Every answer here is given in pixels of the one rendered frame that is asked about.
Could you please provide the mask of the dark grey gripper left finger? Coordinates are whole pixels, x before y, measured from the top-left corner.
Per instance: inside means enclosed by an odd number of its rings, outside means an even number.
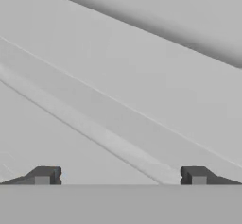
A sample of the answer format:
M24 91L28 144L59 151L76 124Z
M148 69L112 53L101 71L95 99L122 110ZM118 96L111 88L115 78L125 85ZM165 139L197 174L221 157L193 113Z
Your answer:
M51 185L61 184L60 166L37 166L26 175L1 182L1 185L25 184L25 185Z

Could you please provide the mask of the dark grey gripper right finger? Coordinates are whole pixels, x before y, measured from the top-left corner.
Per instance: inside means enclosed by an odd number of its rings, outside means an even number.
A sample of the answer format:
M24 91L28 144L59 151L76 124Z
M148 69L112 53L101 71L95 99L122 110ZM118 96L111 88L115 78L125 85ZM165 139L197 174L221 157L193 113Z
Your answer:
M182 166L181 184L241 185L241 182L218 176L205 166Z

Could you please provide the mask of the grey fridge door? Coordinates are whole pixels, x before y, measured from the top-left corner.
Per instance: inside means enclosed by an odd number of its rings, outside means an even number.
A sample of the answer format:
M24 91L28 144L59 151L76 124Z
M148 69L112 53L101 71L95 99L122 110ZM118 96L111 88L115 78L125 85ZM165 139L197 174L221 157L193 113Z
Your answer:
M242 73L66 0L0 0L0 38L242 167ZM157 184L0 82L0 182Z

